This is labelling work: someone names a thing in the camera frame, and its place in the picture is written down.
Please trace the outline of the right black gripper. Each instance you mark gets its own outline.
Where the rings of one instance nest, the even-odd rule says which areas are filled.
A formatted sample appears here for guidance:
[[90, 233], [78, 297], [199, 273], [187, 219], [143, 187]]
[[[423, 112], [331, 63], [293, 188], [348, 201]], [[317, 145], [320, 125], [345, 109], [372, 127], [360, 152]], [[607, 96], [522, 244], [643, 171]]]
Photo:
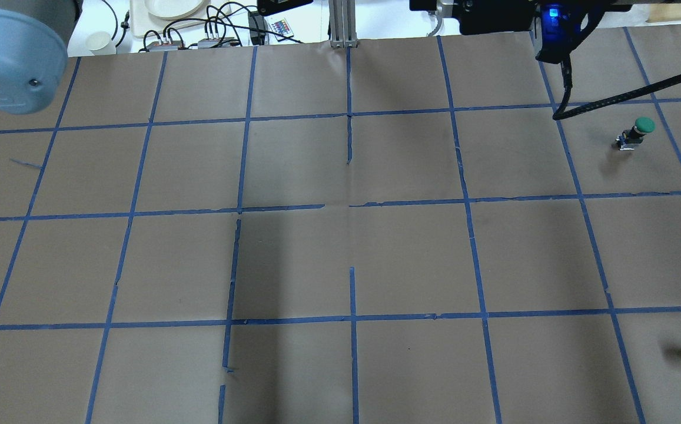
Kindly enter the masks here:
[[537, 1], [410, 1], [411, 11], [455, 19], [462, 35], [529, 31]]

